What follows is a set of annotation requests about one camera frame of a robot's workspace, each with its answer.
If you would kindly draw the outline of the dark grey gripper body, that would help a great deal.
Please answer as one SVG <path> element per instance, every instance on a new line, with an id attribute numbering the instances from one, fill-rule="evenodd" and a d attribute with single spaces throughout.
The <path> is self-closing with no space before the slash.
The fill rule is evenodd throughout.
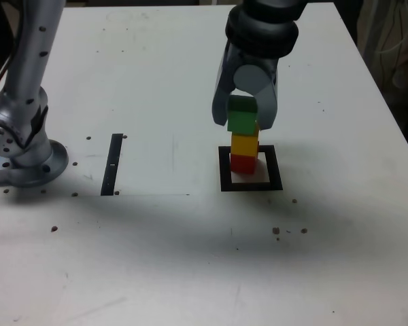
<path id="1" fill-rule="evenodd" d="M 245 65 L 253 65 L 261 68 L 266 73 L 277 73 L 278 58 L 261 58 L 252 56 L 245 51 L 239 50 L 237 52 L 239 63 L 237 67 Z"/>

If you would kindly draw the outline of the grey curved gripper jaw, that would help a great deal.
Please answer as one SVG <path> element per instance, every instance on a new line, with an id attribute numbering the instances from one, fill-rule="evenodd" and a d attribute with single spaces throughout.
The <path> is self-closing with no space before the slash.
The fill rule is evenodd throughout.
<path id="1" fill-rule="evenodd" d="M 214 97 L 211 104 L 211 113 L 214 122 L 219 126 L 224 126 L 227 121 L 228 98 L 235 89 L 233 81 L 234 73 L 239 66 L 238 49 L 228 40 L 224 49 L 218 76 Z"/>
<path id="2" fill-rule="evenodd" d="M 242 65 L 235 71 L 233 81 L 237 89 L 255 98 L 259 128 L 270 129 L 277 115 L 277 94 L 272 78 L 256 65 Z"/>

